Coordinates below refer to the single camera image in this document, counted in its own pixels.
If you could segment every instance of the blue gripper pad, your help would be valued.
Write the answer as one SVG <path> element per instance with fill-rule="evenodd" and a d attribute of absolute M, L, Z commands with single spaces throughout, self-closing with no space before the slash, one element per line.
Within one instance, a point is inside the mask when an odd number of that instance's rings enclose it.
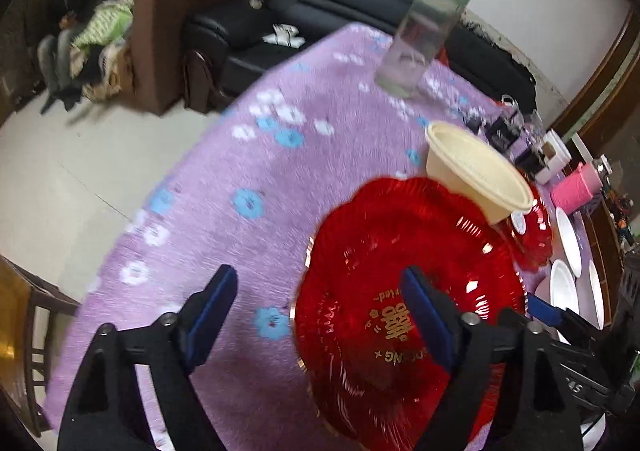
<path fill-rule="evenodd" d="M 451 372 L 459 352 L 460 313 L 446 294 L 437 291 L 417 267 L 404 269 L 404 301 L 433 360 Z"/>
<path fill-rule="evenodd" d="M 237 293 L 236 269 L 222 265 L 207 287 L 190 296 L 180 310 L 180 348 L 188 373 L 209 357 Z"/>
<path fill-rule="evenodd" d="M 533 294 L 527 294 L 527 310 L 536 319 L 551 327 L 560 326 L 562 310 L 549 305 L 546 301 Z"/>

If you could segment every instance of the white floor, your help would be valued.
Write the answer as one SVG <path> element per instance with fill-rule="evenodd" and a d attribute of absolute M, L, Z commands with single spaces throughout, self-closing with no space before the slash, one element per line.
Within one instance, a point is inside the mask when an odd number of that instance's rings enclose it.
<path fill-rule="evenodd" d="M 41 116 L 45 97 L 0 127 L 0 254 L 82 301 L 146 195 L 217 115 L 82 102 Z M 56 440 L 39 442 L 54 450 Z"/>

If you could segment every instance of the flower pattern tablecloth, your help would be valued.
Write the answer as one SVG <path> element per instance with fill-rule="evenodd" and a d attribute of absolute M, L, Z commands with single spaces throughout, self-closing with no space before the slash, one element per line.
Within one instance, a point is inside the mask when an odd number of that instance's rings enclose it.
<path fill-rule="evenodd" d="M 419 98 L 391 97 L 373 81 L 390 41 L 352 24 L 271 70 L 151 193 L 66 336 L 45 403 L 53 426 L 98 326 L 127 329 L 177 311 L 228 263 L 238 271 L 238 298 L 209 360 L 191 376 L 223 443 L 230 451 L 359 449 L 316 417 L 296 362 L 287 314 L 309 236 L 366 181 L 423 174 L 431 120 L 462 124 L 461 108 L 497 111 L 438 62 Z M 527 288 L 543 275 L 524 274 Z M 140 387 L 165 449 L 148 375 Z M 470 449 L 485 438 L 486 428 Z"/>

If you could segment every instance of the jeans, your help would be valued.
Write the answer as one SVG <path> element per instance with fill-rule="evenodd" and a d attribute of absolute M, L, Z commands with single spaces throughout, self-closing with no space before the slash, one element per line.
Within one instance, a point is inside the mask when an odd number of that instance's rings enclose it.
<path fill-rule="evenodd" d="M 71 43 L 84 25 L 76 25 L 60 32 L 56 38 L 49 34 L 38 45 L 38 63 L 49 95 L 71 84 Z"/>

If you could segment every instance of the metal screw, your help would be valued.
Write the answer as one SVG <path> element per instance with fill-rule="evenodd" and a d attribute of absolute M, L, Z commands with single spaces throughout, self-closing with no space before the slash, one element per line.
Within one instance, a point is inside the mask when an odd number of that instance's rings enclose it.
<path fill-rule="evenodd" d="M 529 321 L 529 323 L 527 324 L 527 328 L 534 334 L 542 334 L 544 332 L 542 325 L 537 321 Z"/>
<path fill-rule="evenodd" d="M 104 325 L 100 325 L 100 328 L 98 328 L 98 334 L 106 336 L 111 332 L 111 330 L 113 330 L 113 325 L 111 323 L 105 323 Z"/>
<path fill-rule="evenodd" d="M 178 317 L 173 312 L 166 312 L 160 316 L 160 322 L 164 326 L 171 326 L 178 320 Z"/>
<path fill-rule="evenodd" d="M 462 322 L 469 326 L 476 326 L 480 324 L 480 316 L 475 312 L 465 312 L 462 316 L 460 316 Z"/>

